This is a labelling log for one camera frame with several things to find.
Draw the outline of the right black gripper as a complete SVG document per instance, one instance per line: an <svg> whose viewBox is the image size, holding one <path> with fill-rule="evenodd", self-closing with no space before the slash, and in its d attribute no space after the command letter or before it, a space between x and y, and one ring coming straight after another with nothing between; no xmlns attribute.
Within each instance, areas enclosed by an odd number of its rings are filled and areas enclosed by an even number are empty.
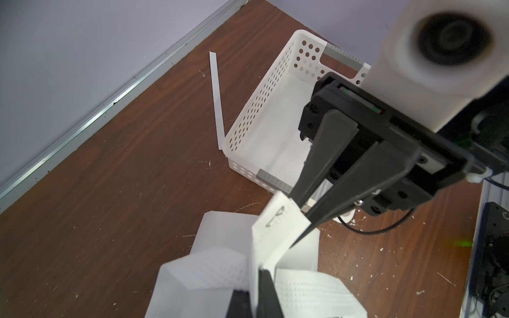
<svg viewBox="0 0 509 318"><path fill-rule="evenodd" d="M289 198L302 207L323 181L332 187L307 212L310 225L296 242L354 207L373 216L412 209L493 174L493 157L476 140L431 132L333 72L315 83L298 128L311 150Z"/></svg>

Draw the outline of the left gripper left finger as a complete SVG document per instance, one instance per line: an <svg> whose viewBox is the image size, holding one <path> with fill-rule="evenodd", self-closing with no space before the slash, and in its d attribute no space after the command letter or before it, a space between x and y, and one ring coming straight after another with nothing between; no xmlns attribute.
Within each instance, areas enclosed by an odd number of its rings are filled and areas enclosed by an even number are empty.
<svg viewBox="0 0 509 318"><path fill-rule="evenodd" d="M230 299L226 318L252 318L250 295L248 291L234 290Z"/></svg>

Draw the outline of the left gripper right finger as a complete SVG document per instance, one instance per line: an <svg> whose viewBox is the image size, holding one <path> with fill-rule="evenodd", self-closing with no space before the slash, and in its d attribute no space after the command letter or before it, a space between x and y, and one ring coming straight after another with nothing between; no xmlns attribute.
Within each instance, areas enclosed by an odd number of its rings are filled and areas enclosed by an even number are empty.
<svg viewBox="0 0 509 318"><path fill-rule="evenodd" d="M273 278L268 270L258 272L258 318L283 318Z"/></svg>

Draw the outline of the white insulated delivery bag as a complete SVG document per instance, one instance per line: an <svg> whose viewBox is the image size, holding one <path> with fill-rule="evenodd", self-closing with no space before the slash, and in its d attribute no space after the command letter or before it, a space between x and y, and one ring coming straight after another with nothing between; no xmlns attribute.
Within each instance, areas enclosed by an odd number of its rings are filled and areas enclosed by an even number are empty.
<svg viewBox="0 0 509 318"><path fill-rule="evenodd" d="M366 317L333 276L318 271L318 230L276 192L260 215L209 211L189 255L160 267L147 317L225 317L234 290L249 292L257 317L258 272L273 278L284 317Z"/></svg>

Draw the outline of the white perforated plastic basket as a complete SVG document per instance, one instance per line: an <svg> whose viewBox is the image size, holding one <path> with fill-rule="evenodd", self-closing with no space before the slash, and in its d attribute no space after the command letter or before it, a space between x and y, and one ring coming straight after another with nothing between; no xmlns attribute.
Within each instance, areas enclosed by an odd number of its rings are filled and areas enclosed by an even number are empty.
<svg viewBox="0 0 509 318"><path fill-rule="evenodd" d="M333 44L297 30L266 71L223 141L229 167L269 192L289 194L304 167L311 143L298 129L315 83L332 69L328 56L352 69L358 86L370 65Z"/></svg>

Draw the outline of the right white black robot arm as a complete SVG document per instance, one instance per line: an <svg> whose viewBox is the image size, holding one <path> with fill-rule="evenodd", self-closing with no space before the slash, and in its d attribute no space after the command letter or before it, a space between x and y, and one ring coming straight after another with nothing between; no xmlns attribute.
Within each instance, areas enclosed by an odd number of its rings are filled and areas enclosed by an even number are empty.
<svg viewBox="0 0 509 318"><path fill-rule="evenodd" d="M309 230L357 207L372 216L417 207L462 180L508 171L508 81L432 132L334 72L320 76L299 123L311 150L290 198L310 209Z"/></svg>

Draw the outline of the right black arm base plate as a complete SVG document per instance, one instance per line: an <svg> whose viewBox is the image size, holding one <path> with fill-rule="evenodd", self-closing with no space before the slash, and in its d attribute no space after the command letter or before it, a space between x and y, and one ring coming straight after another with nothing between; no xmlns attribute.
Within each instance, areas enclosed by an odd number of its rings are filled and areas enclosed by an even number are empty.
<svg viewBox="0 0 509 318"><path fill-rule="evenodd" d="M508 211L494 202L482 211L469 294L484 317L508 317Z"/></svg>

